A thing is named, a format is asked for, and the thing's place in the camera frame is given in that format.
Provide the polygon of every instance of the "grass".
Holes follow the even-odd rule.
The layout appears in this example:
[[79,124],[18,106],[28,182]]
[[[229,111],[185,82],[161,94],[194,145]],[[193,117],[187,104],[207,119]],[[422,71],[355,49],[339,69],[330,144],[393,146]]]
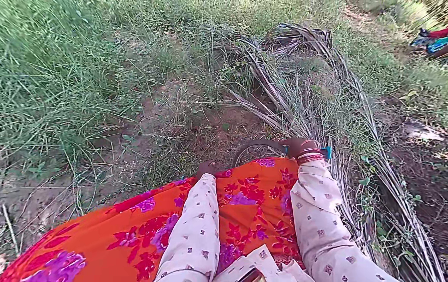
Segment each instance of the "grass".
[[[331,29],[334,45],[360,78],[365,93],[378,100],[415,91],[412,98],[401,100],[399,111],[448,128],[448,70],[424,60],[400,61],[375,35],[363,34],[346,22],[342,16],[346,4],[344,0],[0,0],[0,161],[8,163],[12,170],[8,173],[29,177],[45,178],[64,170],[75,173],[97,157],[96,141],[114,129],[117,120],[137,118],[143,112],[142,100],[152,96],[154,88],[175,81],[182,91],[157,101],[172,115],[163,120],[162,131],[152,134],[156,148],[139,169],[135,187],[150,189],[187,176],[209,156],[209,151],[193,150],[195,136],[212,130],[202,126],[205,111],[224,105],[223,85],[240,82],[249,87],[252,82],[250,75],[239,77],[235,71],[243,66],[215,60],[214,47],[236,33],[262,38],[280,22]],[[420,4],[410,7],[406,13],[397,12],[392,21],[385,15],[381,20],[402,28],[417,18],[414,10],[423,9]],[[288,71],[289,65],[275,66],[296,75]],[[327,85],[320,77],[328,74],[324,64],[305,60],[300,66],[297,74],[306,71],[314,77],[312,90],[317,95],[323,96],[327,86],[340,90],[320,104],[330,138],[345,140],[354,159],[375,156],[375,144],[359,112],[362,105],[348,102],[343,86]],[[375,173],[366,162],[356,166],[363,180]],[[0,179],[5,169],[0,170]],[[378,194],[370,188],[358,193],[365,215],[373,214]]]

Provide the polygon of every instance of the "dry grass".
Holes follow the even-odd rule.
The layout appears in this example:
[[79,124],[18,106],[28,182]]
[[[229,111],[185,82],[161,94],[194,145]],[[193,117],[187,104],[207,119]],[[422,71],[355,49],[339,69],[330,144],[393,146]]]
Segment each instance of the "dry grass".
[[[345,197],[342,211],[352,234],[356,235],[358,244],[367,254],[374,259],[373,249],[370,246],[372,241],[368,239],[372,239],[370,232],[375,226],[363,222],[370,220],[375,223],[376,219],[373,213],[369,213],[367,220],[362,221],[358,216],[359,212],[355,212],[361,210],[361,207],[355,205],[353,197],[360,189],[372,191],[369,182],[373,178],[374,181],[380,182],[379,189],[385,190],[383,197],[388,197],[384,208],[395,230],[403,236],[409,232],[413,234],[404,242],[405,245],[387,253],[391,258],[396,257],[394,262],[400,270],[400,277],[407,281],[445,281],[433,246],[415,215],[413,203],[407,199],[408,192],[390,166],[367,97],[359,80],[332,46],[330,32],[280,24],[261,43],[246,37],[238,37],[236,44],[231,48],[231,53],[238,61],[246,62],[243,67],[253,74],[264,90],[264,95],[271,100],[265,104],[255,96],[243,97],[237,93],[238,91],[228,87],[240,105],[290,136],[314,138],[322,145],[336,148],[336,157],[331,162],[331,172],[338,179]],[[312,90],[309,76],[302,76],[302,71],[298,67],[306,57],[312,56],[323,58],[336,73],[342,85],[340,93],[327,98]],[[348,104],[359,109],[343,106]],[[344,134],[348,131],[354,132],[358,124],[353,123],[350,127],[341,126],[337,116],[330,114],[334,111],[341,111],[349,116],[359,111],[356,114],[359,118],[349,119],[352,122],[365,123],[365,127],[359,130],[369,139],[366,142],[374,153],[365,157],[365,162],[375,174],[360,181],[353,190],[348,171],[360,160],[358,155],[355,156],[356,146],[352,143],[361,139],[348,142]]]

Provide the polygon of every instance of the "twig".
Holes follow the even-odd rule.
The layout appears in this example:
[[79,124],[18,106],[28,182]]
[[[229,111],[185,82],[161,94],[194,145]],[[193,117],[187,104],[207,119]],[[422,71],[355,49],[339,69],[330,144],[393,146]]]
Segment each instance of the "twig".
[[19,256],[20,255],[19,247],[17,246],[17,240],[15,239],[14,229],[12,228],[10,219],[8,218],[7,206],[3,204],[2,208],[3,208],[3,214],[5,215],[5,220],[7,221],[8,229],[10,230],[11,239],[14,242],[15,252],[17,253],[17,256]]

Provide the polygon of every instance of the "green grass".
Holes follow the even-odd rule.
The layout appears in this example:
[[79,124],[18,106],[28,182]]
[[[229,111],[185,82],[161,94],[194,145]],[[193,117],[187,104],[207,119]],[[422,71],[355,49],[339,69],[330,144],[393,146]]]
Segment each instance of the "green grass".
[[[448,125],[448,72],[403,65],[341,20],[342,0],[0,0],[0,149],[23,172],[91,158],[113,119],[168,79],[209,75],[222,33],[265,34],[278,22],[333,29],[367,93],[417,91],[411,114]],[[214,95],[213,82],[206,95]]]

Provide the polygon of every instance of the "red bangle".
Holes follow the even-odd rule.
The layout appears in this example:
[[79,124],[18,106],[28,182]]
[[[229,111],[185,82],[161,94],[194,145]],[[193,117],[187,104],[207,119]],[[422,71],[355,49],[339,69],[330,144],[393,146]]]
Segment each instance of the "red bangle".
[[320,149],[317,149],[317,148],[309,148],[309,149],[305,149],[305,150],[301,151],[301,153],[299,154],[299,156],[305,155],[305,154],[310,153],[310,152],[317,152],[317,153],[321,154]]
[[311,156],[298,158],[297,159],[297,165],[300,166],[303,163],[308,163],[308,162],[316,161],[316,160],[325,160],[325,157],[322,154],[316,154],[316,155],[311,155]]

